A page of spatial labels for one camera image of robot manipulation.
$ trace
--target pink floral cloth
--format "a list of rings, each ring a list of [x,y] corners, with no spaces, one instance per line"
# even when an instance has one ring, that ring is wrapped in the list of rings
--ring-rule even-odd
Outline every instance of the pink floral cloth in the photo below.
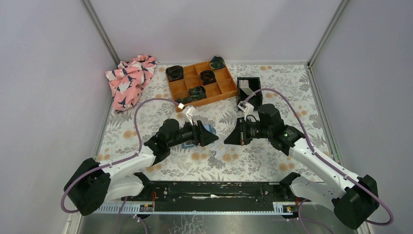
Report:
[[[153,77],[155,57],[139,55],[129,62],[121,61],[117,67],[105,74],[114,97],[113,109],[119,113],[132,108],[140,100],[143,89]]]

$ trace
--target cable clip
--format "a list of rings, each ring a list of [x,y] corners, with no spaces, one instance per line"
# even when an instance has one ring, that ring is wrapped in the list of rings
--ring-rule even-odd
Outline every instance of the cable clip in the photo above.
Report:
[[[244,112],[244,120],[246,120],[246,117],[248,115],[252,115],[252,112],[254,111],[254,106],[245,101],[241,101],[238,104],[238,108],[240,108]]]
[[[185,121],[188,121],[191,125],[193,125],[192,121],[192,113],[195,111],[195,107],[193,106],[187,106],[184,109],[184,114],[185,114]]]

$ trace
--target orange compartment tray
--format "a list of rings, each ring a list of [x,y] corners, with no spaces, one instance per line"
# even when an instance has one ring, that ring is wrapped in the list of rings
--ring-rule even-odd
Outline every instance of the orange compartment tray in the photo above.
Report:
[[[211,70],[208,61],[184,67],[183,79],[170,82],[167,78],[172,98],[174,100],[186,98],[189,96],[188,90],[196,86],[203,86],[205,88],[206,98],[187,103],[185,106],[192,105],[199,107],[237,95],[237,86],[226,66],[225,68],[214,71],[217,82],[202,85],[199,75],[205,70]]]

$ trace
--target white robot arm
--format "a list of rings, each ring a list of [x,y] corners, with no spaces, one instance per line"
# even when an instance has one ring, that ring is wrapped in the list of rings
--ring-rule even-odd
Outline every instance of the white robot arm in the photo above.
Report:
[[[347,177],[358,179],[358,183],[377,196],[376,181],[369,175],[361,178],[325,155],[319,149],[313,152],[304,134],[295,127],[284,124],[281,115],[273,104],[264,104],[258,108],[259,120],[252,122],[247,116],[252,113],[253,106],[240,102],[239,108],[244,111],[244,117],[238,118],[234,131],[224,141],[225,144],[247,145],[254,138],[266,138],[271,145],[287,156],[301,162],[319,176],[324,183],[316,183],[291,173],[281,180],[280,184],[287,187],[296,197],[309,199],[331,211],[346,226],[358,228],[379,206],[378,202],[352,183]],[[342,170],[343,175],[335,171],[319,159],[315,153],[328,163]]]
[[[188,141],[206,146],[218,140],[200,120],[197,124],[192,122],[193,107],[184,111],[189,122],[180,128],[177,120],[165,120],[159,131],[144,143],[140,152],[102,162],[96,162],[93,158],[83,161],[64,187],[66,191],[69,186],[73,186],[67,195],[79,212],[89,215],[104,201],[141,194],[145,183],[134,173],[164,160],[170,155],[170,147]]]

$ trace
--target table surface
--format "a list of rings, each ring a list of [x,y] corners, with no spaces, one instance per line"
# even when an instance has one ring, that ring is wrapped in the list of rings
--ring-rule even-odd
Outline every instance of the table surface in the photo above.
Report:
[[[165,75],[165,69],[170,66],[156,66],[141,101],[171,98]],[[237,77],[260,77],[262,88],[274,88],[284,94],[298,112],[314,145],[330,155],[304,65],[227,66],[235,81]],[[277,94],[264,91],[264,103],[273,103],[285,124],[300,129],[292,111]],[[97,160],[116,158],[137,149],[139,143],[133,126],[135,109],[120,114],[111,110]],[[222,140],[232,132],[236,118],[241,116],[236,109],[236,98],[231,97],[198,107],[193,119],[211,124]],[[145,104],[137,114],[142,140],[145,142],[154,135],[167,118],[177,119],[181,126],[185,122],[182,113],[176,113],[169,102]],[[208,146],[183,149],[179,145],[171,148],[170,156],[164,161],[143,172],[150,180],[178,181],[280,181],[290,172],[297,172],[312,181],[320,181],[307,167],[272,148],[266,139],[255,139],[247,146],[227,146],[223,153],[222,159],[217,159]]]

